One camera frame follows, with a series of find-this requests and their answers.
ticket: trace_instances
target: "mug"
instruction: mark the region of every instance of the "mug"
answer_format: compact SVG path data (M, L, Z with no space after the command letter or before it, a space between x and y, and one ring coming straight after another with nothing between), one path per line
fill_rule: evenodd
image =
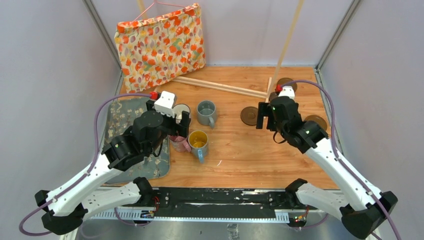
M168 136L169 141L171 142L172 146L175 148L175 150L179 153L182 152L191 152L192 148L190 147L189 143L187 142L187 137L183 136Z
M181 122L181 120L183 119L183 111L188 112L188 117L191 119L192 118L192 111L190 110L190 107L187 106L186 104L177 104L172 108L173 112L175 113L175 122L177 124L179 124Z
M201 125L214 128L217 118L217 108L213 102L205 100L197 105L197 121Z
M190 144L191 153L203 163L209 150L208 135L204 131L193 131L188 135L188 144Z

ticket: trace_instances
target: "floral bag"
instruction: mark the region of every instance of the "floral bag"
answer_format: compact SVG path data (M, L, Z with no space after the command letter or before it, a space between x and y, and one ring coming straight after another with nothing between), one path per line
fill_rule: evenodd
M203 68L205 50L197 3L140 21L120 22L115 43L127 93L140 92Z

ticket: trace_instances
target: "brown round coaster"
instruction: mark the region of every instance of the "brown round coaster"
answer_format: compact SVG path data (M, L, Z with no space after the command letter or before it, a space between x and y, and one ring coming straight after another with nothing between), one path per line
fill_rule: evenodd
M274 100L276 97L278 97L277 93L275 91L271 92L271 94L269 95L269 102Z
M324 131L327 131L327 122L324 120L324 118L318 116L318 115L309 115L305 118L305 121L314 121L316 122Z
M249 126L256 126L258 118L258 108L254 106L247 106L241 110L240 113L241 121Z
M288 77L283 77L283 78L280 78L278 80L277 85L283 85L283 84L291 82L291 81L293 81L293 79L288 78ZM290 86L293 88L294 92L296 92L296 90L298 89L297 83L292 83L292 84L290 84Z

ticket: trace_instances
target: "pink mug handle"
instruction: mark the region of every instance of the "pink mug handle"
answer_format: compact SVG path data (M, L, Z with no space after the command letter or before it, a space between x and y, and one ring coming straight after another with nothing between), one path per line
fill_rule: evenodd
M184 147L187 150L187 152L191 152L192 151L192 148L190 147L189 143L186 140L184 140L182 142L182 144L184 145Z

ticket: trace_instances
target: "pink mug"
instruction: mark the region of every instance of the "pink mug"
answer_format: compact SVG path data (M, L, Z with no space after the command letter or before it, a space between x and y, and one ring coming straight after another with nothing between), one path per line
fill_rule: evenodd
M187 142L186 137L182 136L168 136L169 141L171 142L172 146L175 148L175 150L179 153L182 152L191 152L192 148L190 147L189 143Z

